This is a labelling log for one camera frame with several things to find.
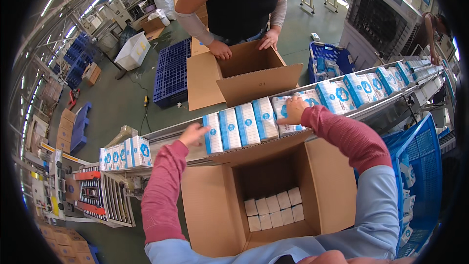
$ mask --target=stacked cardboard boxes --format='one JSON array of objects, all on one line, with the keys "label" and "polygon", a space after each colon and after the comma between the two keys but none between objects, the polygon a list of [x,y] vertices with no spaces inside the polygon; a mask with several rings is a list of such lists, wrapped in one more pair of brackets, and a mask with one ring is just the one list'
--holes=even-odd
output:
[{"label": "stacked cardboard boxes", "polygon": [[59,130],[57,131],[57,141],[55,148],[65,153],[70,153],[70,142],[72,141],[73,124],[75,114],[67,108],[63,110],[60,118]]},{"label": "stacked cardboard boxes", "polygon": [[73,228],[39,225],[39,230],[63,263],[95,263],[88,243]]}]

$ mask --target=white bag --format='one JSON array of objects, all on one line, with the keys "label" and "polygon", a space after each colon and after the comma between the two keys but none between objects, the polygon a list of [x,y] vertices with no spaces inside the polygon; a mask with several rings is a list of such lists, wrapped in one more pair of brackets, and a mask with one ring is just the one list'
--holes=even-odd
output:
[{"label": "white bag", "polygon": [[165,15],[169,20],[175,20],[176,14],[174,12],[174,1],[173,0],[154,0],[156,7],[164,11]]}]

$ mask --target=person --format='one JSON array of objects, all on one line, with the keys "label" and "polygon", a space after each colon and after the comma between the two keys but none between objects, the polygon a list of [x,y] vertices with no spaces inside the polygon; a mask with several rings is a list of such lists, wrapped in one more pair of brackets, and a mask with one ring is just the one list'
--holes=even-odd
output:
[{"label": "person", "polygon": [[412,53],[417,47],[415,54],[419,54],[423,48],[427,47],[430,44],[430,59],[433,65],[439,65],[438,55],[435,50],[435,43],[433,41],[433,35],[435,31],[438,33],[446,34],[448,37],[451,35],[451,30],[448,26],[448,21],[445,16],[441,14],[433,15],[430,12],[424,12],[422,14],[422,24],[415,35],[412,44],[409,47],[409,52]]},{"label": "person", "polygon": [[[207,4],[207,31],[195,11]],[[178,0],[176,17],[179,24],[208,47],[218,59],[232,56],[229,46],[261,39],[258,49],[271,46],[277,50],[287,0]],[[270,14],[270,29],[267,21]]]},{"label": "person", "polygon": [[[144,191],[145,253],[152,263],[272,264],[285,255],[300,264],[382,264],[394,259],[400,233],[398,189],[383,140],[364,123],[334,115],[322,105],[309,107],[300,97],[287,101],[287,113],[286,119],[277,120],[279,124],[312,127],[318,137],[348,156],[350,166],[358,170],[354,227],[315,237],[283,239],[236,256],[210,258],[197,254],[181,233],[176,207],[187,146],[198,144],[210,130],[196,123],[172,145],[160,149]],[[398,259],[396,263],[411,261]]]}]

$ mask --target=factory floor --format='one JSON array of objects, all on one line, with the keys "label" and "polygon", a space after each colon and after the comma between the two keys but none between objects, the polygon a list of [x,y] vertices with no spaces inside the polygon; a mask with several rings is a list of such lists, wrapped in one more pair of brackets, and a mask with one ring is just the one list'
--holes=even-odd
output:
[{"label": "factory floor", "polygon": [[[307,67],[309,59],[308,44],[312,41],[310,34],[315,32],[321,37],[320,41],[329,44],[338,44],[347,9],[339,5],[338,13],[335,9],[325,7],[324,0],[313,0],[316,13],[312,15],[308,7],[300,7],[301,0],[288,0],[288,9],[282,33],[278,39],[278,52],[287,65],[303,63],[303,71],[299,85],[309,84]],[[140,135],[147,134],[177,123],[200,117],[226,108],[225,104],[217,104],[211,107],[189,111],[188,103],[182,103],[182,107],[173,106],[160,109],[152,102],[153,84],[158,62],[159,51],[171,44],[188,38],[189,35],[182,29],[177,21],[172,21],[166,27],[161,36],[150,42],[151,49],[146,55],[142,66],[127,73],[120,80],[114,77],[118,69],[106,58],[98,62],[101,75],[96,84],[88,87],[86,83],[79,86],[80,96],[72,110],[76,112],[86,102],[91,102],[89,110],[89,125],[85,129],[87,143],[76,157],[89,162],[98,160],[98,149],[108,144],[114,138],[123,125],[128,125],[138,130]],[[143,122],[145,108],[143,106],[146,91],[148,90],[148,124]],[[55,145],[55,137],[59,126],[60,115],[67,108],[69,101],[68,88],[62,93],[62,98],[50,120],[49,143]],[[97,246],[100,251],[99,260],[103,264],[113,263],[149,263],[144,252],[145,235],[142,228],[142,215],[140,201],[132,198],[132,209],[136,220],[136,227],[110,228],[99,223],[76,223],[67,221],[66,225],[76,229],[90,243]],[[178,201],[179,219],[182,233],[189,239],[182,199]]]}]

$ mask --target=blue plastic basket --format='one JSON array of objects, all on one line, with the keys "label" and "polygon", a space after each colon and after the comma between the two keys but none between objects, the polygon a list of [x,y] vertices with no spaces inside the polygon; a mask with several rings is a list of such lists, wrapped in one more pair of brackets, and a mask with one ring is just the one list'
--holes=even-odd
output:
[{"label": "blue plastic basket", "polygon": [[[441,153],[435,123],[431,113],[417,125],[407,131],[395,132],[384,137],[393,162],[399,194],[398,209],[400,233],[396,250],[397,258],[405,257],[411,252],[419,252],[437,225],[442,192]],[[414,168],[416,181],[410,188],[410,195],[415,195],[413,219],[409,225],[414,230],[407,244],[399,247],[402,236],[403,174],[399,168],[402,153],[409,155]]]},{"label": "blue plastic basket", "polygon": [[316,82],[316,74],[313,69],[313,58],[324,58],[334,60],[339,69],[344,73],[353,72],[355,65],[349,61],[349,51],[345,48],[337,47],[331,44],[313,41],[309,44],[308,76],[309,83]]}]

